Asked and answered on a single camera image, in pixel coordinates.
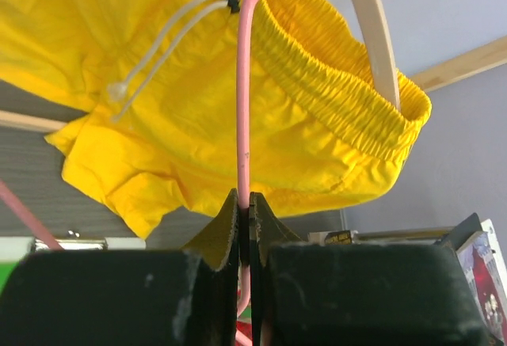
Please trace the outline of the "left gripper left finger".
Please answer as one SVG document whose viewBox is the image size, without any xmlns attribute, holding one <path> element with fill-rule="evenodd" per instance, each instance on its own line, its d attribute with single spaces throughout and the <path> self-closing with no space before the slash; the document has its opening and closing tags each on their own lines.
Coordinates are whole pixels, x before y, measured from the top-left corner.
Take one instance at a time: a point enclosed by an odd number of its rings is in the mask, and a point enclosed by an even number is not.
<svg viewBox="0 0 507 346">
<path fill-rule="evenodd" d="M 237 202 L 182 250 L 30 253 L 2 289 L 2 344 L 232 345 Z"/>
</svg>

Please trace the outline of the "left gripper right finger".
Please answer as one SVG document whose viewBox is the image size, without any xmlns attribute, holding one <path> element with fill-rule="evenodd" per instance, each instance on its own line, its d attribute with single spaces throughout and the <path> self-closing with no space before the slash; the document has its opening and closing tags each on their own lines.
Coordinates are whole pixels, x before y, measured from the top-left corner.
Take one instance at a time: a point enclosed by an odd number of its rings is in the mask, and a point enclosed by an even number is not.
<svg viewBox="0 0 507 346">
<path fill-rule="evenodd" d="M 254 344 L 488 344 L 450 249 L 307 243 L 260 193 L 249 217 Z"/>
</svg>

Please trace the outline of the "pink wire hanger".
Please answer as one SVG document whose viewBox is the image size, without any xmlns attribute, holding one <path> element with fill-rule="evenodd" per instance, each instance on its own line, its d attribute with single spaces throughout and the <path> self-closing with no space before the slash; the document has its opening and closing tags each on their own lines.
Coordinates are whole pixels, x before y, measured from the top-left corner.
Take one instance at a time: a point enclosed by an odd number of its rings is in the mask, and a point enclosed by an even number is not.
<svg viewBox="0 0 507 346">
<path fill-rule="evenodd" d="M 259 0 L 223 0 L 238 12 L 238 39 L 236 63 L 236 135 L 237 135 L 237 178 L 238 186 L 232 191 L 238 195 L 238 283 L 237 283 L 237 317 L 250 300 L 250 268 L 244 261 L 244 250 L 249 244 L 250 206 L 250 37 L 254 8 Z M 45 251 L 70 251 L 60 247 L 56 239 L 46 230 L 37 218 L 7 188 L 1 189 L 2 200 L 27 225 L 35 238 L 48 245 Z M 236 329 L 234 344 L 249 344 L 250 340 Z"/>
</svg>

